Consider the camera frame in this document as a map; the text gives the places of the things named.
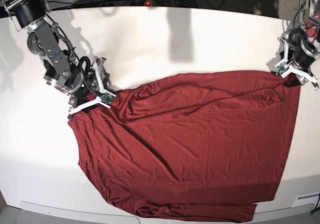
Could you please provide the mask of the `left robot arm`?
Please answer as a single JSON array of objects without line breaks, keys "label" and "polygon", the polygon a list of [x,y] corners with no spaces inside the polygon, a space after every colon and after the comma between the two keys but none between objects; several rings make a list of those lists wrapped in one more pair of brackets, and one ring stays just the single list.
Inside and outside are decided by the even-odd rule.
[{"label": "left robot arm", "polygon": [[274,65],[281,78],[293,74],[297,85],[310,82],[319,90],[318,79],[311,65],[320,58],[320,0],[299,0],[292,29],[280,37],[283,44],[281,60]]}]

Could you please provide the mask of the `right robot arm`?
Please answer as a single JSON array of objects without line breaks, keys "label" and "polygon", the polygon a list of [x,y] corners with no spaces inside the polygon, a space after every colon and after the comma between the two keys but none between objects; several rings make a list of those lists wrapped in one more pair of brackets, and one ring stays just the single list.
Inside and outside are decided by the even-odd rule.
[{"label": "right robot arm", "polygon": [[116,95],[108,90],[110,75],[104,68],[105,58],[79,58],[59,23],[45,20],[50,12],[47,0],[2,2],[8,15],[16,16],[14,28],[28,32],[28,49],[43,62],[47,84],[69,96],[69,119],[96,105],[111,107]]}]

